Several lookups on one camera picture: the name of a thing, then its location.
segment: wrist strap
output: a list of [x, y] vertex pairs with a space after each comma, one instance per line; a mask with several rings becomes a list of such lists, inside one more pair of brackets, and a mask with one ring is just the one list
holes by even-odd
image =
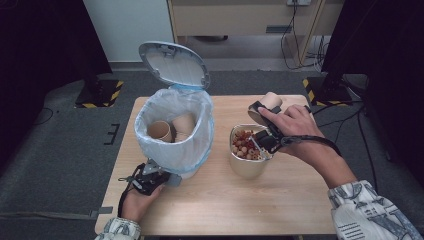
[[337, 147], [337, 145], [334, 142], [332, 142], [331, 140], [328, 140], [327, 138], [318, 137], [318, 136], [299, 135], [299, 136], [283, 137], [281, 139], [281, 145], [284, 147], [284, 146], [287, 146], [289, 144], [292, 144], [292, 143], [295, 143], [295, 142], [301, 142], [301, 141], [316, 141], [316, 142], [323, 143], [323, 144], [331, 147], [332, 149], [334, 149], [334, 151], [336, 151], [336, 153], [339, 156], [342, 156], [339, 148]]
[[133, 188], [131, 187], [132, 184], [132, 180], [135, 177], [135, 174], [137, 173], [138, 169], [140, 169], [140, 166], [137, 166], [137, 168], [134, 170], [133, 174], [131, 176], [128, 176], [126, 178], [119, 178], [118, 181], [127, 181], [127, 187], [125, 188], [125, 190], [122, 192], [121, 197], [119, 198], [119, 204], [118, 204], [118, 217], [122, 217], [122, 206], [124, 204], [125, 198], [127, 197], [127, 194], [129, 191], [131, 191]]

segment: clear plastic bag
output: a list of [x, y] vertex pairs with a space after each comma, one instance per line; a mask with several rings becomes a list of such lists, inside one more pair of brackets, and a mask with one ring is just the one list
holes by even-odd
[[[151, 96], [138, 113], [134, 128], [137, 141], [148, 158], [164, 170], [184, 174], [197, 170], [208, 158], [214, 136], [213, 103], [207, 92], [190, 89], [161, 89]], [[172, 122], [191, 112], [196, 127], [188, 139], [167, 143], [151, 138], [147, 127], [154, 121]]]

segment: table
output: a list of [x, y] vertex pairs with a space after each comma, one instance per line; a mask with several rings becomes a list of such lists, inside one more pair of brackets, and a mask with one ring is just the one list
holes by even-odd
[[[207, 161], [179, 187], [166, 187], [151, 205], [141, 225], [143, 236], [300, 235], [335, 234], [327, 186], [321, 176], [301, 160], [277, 153], [265, 172], [254, 180], [236, 175], [229, 164], [229, 135], [238, 124], [254, 123], [247, 107], [262, 96], [212, 96], [215, 136]], [[304, 96], [281, 95], [282, 109], [308, 105]], [[147, 97], [135, 101], [95, 231], [117, 215], [126, 182], [147, 159], [134, 134], [134, 120]]]

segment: sleeve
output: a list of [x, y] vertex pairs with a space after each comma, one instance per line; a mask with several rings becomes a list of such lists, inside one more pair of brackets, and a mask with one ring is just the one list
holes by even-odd
[[367, 181], [328, 191], [339, 239], [423, 239], [405, 215]]
[[137, 240], [140, 238], [140, 232], [140, 226], [136, 222], [115, 217], [108, 221], [103, 232], [95, 240]]

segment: yellow black tape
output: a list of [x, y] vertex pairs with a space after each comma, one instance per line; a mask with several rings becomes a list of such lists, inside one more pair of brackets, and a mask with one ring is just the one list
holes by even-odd
[[329, 106], [329, 105], [348, 106], [348, 104], [343, 103], [341, 101], [318, 101], [315, 98], [316, 95], [314, 94], [308, 79], [303, 79], [303, 86], [306, 89], [306, 93], [308, 94], [309, 101], [311, 102], [312, 106]]
[[76, 104], [76, 108], [97, 108], [97, 107], [112, 107], [118, 98], [119, 92], [121, 91], [124, 81], [117, 81], [114, 90], [110, 96], [110, 99], [107, 102], [84, 102], [81, 104]]

